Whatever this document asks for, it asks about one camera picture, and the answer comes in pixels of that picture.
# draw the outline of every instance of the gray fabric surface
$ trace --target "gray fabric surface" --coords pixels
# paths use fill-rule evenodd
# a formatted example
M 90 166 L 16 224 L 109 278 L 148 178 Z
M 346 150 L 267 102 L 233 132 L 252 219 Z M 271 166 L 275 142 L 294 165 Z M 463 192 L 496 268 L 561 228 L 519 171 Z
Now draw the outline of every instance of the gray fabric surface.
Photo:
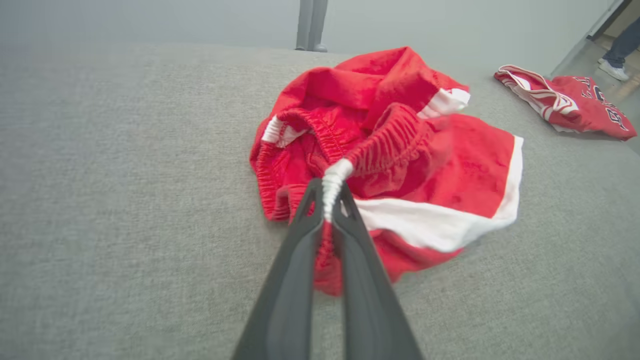
M 228 358 L 286 232 L 262 215 L 255 128 L 345 58 L 0 47 L 0 359 Z M 525 138 L 524 177 L 516 224 L 396 285 L 425 355 L 639 359 L 640 157 L 441 70 L 471 86 L 465 113 Z M 340 319 L 317 294 L 314 358 L 342 358 Z

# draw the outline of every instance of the white shoe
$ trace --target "white shoe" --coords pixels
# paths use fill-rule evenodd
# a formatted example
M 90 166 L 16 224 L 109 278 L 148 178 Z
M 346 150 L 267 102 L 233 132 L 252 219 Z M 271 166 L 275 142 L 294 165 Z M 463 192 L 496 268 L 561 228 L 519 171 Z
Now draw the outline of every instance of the white shoe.
M 625 74 L 624 67 L 613 67 L 605 59 L 598 60 L 598 63 L 600 63 L 600 66 L 598 68 L 600 68 L 600 70 L 606 72 L 607 74 L 611 75 L 614 79 L 618 79 L 620 81 L 629 80 L 629 75 Z

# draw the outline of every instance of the floor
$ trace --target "floor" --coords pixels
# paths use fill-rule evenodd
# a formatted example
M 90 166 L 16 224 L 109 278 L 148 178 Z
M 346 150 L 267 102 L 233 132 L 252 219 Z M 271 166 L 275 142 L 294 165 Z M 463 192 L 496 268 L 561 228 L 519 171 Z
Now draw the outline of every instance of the floor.
M 602 37 L 596 42 L 584 40 L 577 54 L 561 64 L 552 76 L 592 77 L 607 100 L 615 104 L 640 133 L 640 52 L 636 51 L 627 58 L 625 67 L 630 79 L 623 83 L 598 69 L 597 61 L 611 48 L 611 42 L 612 39 L 608 37 Z M 640 138 L 630 139 L 626 144 L 640 154 Z

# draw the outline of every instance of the folded red jersey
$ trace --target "folded red jersey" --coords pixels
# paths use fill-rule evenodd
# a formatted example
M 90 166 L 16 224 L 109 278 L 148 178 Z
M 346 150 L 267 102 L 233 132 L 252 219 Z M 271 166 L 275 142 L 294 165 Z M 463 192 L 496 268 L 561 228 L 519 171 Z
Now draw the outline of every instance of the folded red jersey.
M 637 136 L 629 119 L 607 102 L 591 78 L 556 76 L 549 81 L 513 65 L 501 66 L 494 77 L 558 131 L 603 131 L 620 140 Z
M 345 181 L 392 281 L 515 221 L 522 139 L 455 114 L 468 100 L 408 47 L 309 70 L 282 91 L 250 162 L 269 220 L 291 220 L 308 182 L 323 178 L 316 288 L 342 286 L 330 222 Z

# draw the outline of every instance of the blue pants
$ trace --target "blue pants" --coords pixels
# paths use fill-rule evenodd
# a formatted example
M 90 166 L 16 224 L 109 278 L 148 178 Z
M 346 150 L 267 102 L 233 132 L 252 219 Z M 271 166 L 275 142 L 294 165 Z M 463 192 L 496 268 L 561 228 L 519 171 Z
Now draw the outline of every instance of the blue pants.
M 621 68 L 625 58 L 640 46 L 640 17 L 629 25 L 602 57 L 613 67 Z

